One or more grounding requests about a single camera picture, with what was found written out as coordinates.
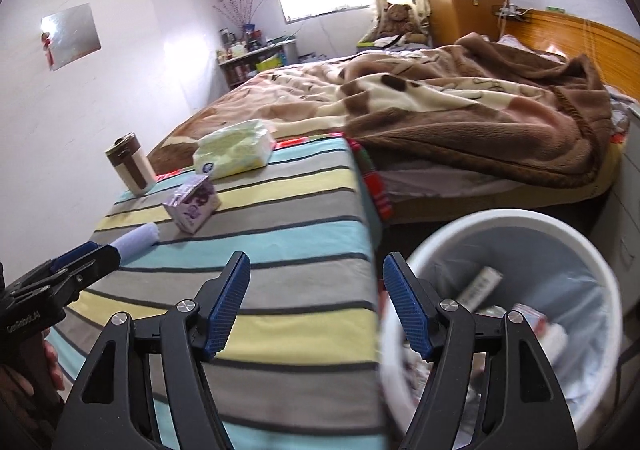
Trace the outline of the person's left hand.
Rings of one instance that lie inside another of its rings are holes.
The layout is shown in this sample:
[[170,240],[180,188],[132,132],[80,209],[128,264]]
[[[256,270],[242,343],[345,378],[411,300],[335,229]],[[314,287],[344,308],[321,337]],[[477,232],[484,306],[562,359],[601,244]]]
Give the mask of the person's left hand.
[[1,448],[51,449],[64,408],[64,376],[38,334],[1,347]]

